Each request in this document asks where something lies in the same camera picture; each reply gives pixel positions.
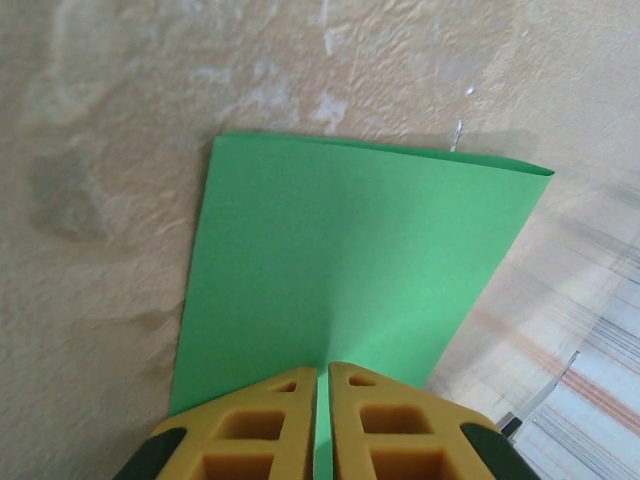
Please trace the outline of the aluminium table frame bar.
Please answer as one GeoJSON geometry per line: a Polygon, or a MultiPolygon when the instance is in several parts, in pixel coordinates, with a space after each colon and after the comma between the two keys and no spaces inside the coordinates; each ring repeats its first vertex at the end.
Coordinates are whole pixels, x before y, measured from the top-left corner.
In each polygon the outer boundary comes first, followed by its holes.
{"type": "Polygon", "coordinates": [[[525,421],[535,412],[535,410],[545,401],[546,398],[556,389],[565,374],[570,370],[580,351],[576,350],[567,364],[541,391],[536,393],[531,400],[515,411],[507,411],[497,422],[503,436],[507,438],[511,445],[516,443],[516,435],[525,421]]]}

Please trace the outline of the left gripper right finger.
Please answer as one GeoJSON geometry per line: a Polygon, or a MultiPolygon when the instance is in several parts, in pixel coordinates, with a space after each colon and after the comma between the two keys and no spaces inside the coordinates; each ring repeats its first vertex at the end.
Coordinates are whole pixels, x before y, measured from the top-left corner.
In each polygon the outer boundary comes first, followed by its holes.
{"type": "Polygon", "coordinates": [[[346,362],[329,366],[334,480],[541,480],[483,414],[346,362]]]}

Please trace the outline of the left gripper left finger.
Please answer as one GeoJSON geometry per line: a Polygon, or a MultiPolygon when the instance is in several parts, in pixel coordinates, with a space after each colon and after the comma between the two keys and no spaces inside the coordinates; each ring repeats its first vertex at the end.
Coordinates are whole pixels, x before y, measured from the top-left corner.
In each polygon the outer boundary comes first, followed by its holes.
{"type": "Polygon", "coordinates": [[[316,406],[289,370],[167,418],[112,480],[313,480],[316,406]]]}

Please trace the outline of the green paper sheet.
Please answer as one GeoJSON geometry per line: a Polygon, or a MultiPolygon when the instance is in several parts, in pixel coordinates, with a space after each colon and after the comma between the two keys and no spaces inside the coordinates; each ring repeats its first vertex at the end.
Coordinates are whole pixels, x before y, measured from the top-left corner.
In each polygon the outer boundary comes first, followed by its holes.
{"type": "Polygon", "coordinates": [[[424,386],[552,175],[498,156],[219,136],[170,412],[315,367],[315,475],[333,480],[329,363],[424,386]]]}

